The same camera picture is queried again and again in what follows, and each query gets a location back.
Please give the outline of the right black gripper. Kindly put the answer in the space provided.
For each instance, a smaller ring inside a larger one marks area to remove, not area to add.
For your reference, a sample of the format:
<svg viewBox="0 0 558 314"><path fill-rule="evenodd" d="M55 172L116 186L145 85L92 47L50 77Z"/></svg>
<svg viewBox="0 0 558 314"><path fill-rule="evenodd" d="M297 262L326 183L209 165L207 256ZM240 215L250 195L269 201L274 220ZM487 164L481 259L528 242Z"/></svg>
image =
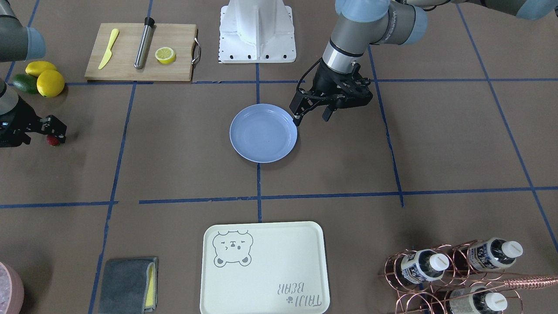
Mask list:
<svg viewBox="0 0 558 314"><path fill-rule="evenodd" d="M61 144L66 142L67 125L56 116L48 115L44 119L36 115L35 110L20 99L15 107L0 118L0 147L19 147L30 144L31 137L27 133L53 135Z"/></svg>

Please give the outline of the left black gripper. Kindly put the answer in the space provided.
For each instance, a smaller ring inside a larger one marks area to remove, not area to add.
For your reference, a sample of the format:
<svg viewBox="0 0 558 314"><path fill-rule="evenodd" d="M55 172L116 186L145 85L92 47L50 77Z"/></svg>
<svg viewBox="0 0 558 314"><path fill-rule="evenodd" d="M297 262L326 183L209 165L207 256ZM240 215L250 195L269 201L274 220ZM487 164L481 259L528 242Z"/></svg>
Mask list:
<svg viewBox="0 0 558 314"><path fill-rule="evenodd" d="M320 59L312 88L308 92L297 89L290 103L295 126L299 127L305 114L319 106L327 105L322 115L327 122L338 109L368 105L374 97L369 89L371 80L363 77L360 69L359 62L353 61L349 73L338 73Z"/></svg>

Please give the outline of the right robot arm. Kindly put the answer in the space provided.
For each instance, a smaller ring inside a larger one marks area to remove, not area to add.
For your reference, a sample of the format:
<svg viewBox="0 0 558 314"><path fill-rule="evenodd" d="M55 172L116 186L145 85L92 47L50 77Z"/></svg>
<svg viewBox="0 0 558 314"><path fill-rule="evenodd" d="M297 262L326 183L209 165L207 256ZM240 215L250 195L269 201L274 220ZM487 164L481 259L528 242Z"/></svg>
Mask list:
<svg viewBox="0 0 558 314"><path fill-rule="evenodd" d="M0 17L1 62L38 59L46 54L44 38L38 30L23 26L10 4L1 2ZM30 144L28 133L46 135L52 146L66 141L67 126L54 115L44 119L6 82L0 88L0 144L1 147L19 147Z"/></svg>

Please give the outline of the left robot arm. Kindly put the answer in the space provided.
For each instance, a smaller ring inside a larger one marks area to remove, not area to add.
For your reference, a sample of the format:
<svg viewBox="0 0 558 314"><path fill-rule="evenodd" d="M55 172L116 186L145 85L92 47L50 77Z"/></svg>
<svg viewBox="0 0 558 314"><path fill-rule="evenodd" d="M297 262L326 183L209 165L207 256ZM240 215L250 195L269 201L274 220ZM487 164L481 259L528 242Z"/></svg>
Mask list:
<svg viewBox="0 0 558 314"><path fill-rule="evenodd" d="M371 80L360 74L359 59L368 47L379 44L407 45L418 42L427 30L427 12L449 4L448 0L337 0L337 23L323 55L311 69L312 87L300 85L290 103L293 123L324 106L329 121L339 109L363 107L373 99Z"/></svg>

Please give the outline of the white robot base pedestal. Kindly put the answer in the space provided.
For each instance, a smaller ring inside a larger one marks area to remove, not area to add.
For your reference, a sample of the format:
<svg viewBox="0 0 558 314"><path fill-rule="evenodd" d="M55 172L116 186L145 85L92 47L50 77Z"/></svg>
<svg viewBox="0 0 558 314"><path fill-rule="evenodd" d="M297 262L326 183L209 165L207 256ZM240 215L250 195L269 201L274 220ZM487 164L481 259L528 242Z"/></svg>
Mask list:
<svg viewBox="0 0 558 314"><path fill-rule="evenodd" d="M283 0L231 0L221 7L218 62L294 62L293 11Z"/></svg>

